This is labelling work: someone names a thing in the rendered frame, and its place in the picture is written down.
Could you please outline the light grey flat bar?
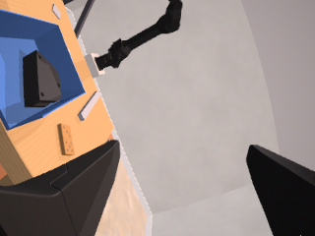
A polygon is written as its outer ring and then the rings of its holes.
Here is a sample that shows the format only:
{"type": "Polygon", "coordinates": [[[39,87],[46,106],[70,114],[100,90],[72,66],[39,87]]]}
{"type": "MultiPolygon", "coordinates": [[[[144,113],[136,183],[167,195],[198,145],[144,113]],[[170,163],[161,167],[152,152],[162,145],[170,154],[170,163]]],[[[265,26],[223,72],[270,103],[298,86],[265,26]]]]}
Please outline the light grey flat bar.
{"type": "Polygon", "coordinates": [[[94,107],[95,103],[97,102],[97,100],[99,99],[99,97],[100,97],[100,94],[97,90],[93,93],[93,95],[90,97],[90,99],[87,101],[87,103],[80,110],[80,112],[78,113],[78,117],[79,117],[81,122],[86,120],[86,118],[88,117],[89,113],[93,109],[93,107],[94,107]]]}

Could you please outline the orange domino tile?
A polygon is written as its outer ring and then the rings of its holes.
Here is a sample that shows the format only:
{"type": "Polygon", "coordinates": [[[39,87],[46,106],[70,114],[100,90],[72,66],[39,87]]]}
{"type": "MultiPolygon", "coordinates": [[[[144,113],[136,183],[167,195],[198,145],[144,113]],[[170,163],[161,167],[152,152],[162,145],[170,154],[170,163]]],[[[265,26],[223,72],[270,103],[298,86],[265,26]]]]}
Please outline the orange domino tile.
{"type": "Polygon", "coordinates": [[[61,154],[72,156],[75,155],[71,128],[65,124],[57,124],[61,154]]]}

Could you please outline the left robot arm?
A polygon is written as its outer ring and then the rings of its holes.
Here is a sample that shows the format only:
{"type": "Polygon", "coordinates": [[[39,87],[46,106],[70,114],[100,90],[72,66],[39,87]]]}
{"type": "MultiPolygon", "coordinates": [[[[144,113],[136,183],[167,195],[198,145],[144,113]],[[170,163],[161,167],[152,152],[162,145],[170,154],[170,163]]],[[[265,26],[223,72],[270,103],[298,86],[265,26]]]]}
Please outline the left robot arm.
{"type": "Polygon", "coordinates": [[[102,71],[104,68],[109,66],[118,68],[121,61],[128,57],[133,49],[160,34],[177,31],[180,27],[181,9],[183,3],[181,0],[168,1],[171,1],[171,3],[169,2],[165,14],[161,16],[154,25],[144,29],[127,40],[121,40],[121,38],[119,38],[117,41],[113,42],[109,49],[107,49],[108,53],[97,58],[94,57],[98,70],[102,71]]]}

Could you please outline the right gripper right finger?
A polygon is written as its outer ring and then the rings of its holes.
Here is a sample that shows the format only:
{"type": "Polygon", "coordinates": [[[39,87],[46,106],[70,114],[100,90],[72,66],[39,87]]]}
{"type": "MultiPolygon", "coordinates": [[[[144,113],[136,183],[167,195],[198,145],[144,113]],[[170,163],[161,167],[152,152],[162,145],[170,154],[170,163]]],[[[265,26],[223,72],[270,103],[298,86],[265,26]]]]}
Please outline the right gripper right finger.
{"type": "Polygon", "coordinates": [[[258,145],[246,163],[273,236],[315,236],[315,171],[258,145]]]}

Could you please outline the blue open-top tray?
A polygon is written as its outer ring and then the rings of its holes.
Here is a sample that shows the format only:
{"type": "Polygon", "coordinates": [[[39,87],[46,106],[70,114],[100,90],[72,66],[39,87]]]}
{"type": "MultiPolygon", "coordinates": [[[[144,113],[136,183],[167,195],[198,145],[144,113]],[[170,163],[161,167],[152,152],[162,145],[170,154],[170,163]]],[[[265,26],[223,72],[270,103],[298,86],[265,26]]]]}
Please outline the blue open-top tray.
{"type": "Polygon", "coordinates": [[[59,25],[18,13],[0,17],[0,119],[7,131],[85,93],[59,25]],[[24,102],[23,57],[35,50],[54,66],[61,84],[61,99],[45,107],[25,107],[24,102]]]}

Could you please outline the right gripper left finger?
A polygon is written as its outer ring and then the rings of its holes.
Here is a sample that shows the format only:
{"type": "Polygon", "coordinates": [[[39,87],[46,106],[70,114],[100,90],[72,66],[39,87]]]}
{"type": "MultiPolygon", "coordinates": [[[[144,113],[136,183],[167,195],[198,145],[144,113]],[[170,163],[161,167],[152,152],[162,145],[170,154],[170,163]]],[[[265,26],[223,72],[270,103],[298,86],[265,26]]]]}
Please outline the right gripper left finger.
{"type": "Polygon", "coordinates": [[[95,236],[115,181],[110,140],[45,173],[0,186],[0,236],[95,236]]]}

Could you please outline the light orange flat board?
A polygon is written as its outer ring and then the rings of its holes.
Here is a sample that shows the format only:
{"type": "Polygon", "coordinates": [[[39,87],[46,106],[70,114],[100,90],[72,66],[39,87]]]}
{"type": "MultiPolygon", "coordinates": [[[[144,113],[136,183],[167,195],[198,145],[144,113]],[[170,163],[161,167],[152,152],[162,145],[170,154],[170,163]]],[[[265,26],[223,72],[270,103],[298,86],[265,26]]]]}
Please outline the light orange flat board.
{"type": "Polygon", "coordinates": [[[1,186],[12,186],[49,171],[105,143],[113,125],[101,98],[85,121],[78,113],[97,88],[75,36],[62,0],[0,0],[0,9],[59,25],[71,58],[86,91],[58,110],[7,131],[0,119],[0,163],[6,175],[1,186]],[[52,6],[61,12],[60,20],[52,6]],[[57,124],[70,126],[75,155],[61,154],[57,124]],[[12,181],[11,181],[12,180],[12,181]]]}

